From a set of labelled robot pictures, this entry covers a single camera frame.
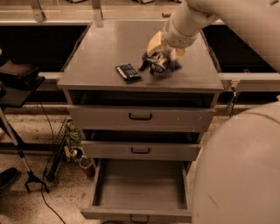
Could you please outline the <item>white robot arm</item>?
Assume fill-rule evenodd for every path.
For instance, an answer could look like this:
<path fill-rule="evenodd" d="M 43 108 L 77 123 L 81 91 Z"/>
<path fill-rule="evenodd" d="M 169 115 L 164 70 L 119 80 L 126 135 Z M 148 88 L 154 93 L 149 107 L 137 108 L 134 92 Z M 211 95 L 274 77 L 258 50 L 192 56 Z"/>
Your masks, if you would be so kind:
<path fill-rule="evenodd" d="M 177 59 L 198 32 L 221 20 L 280 71 L 280 7 L 273 0 L 183 0 L 148 44 Z M 280 102 L 227 120 L 196 165 L 192 224 L 280 224 Z"/>

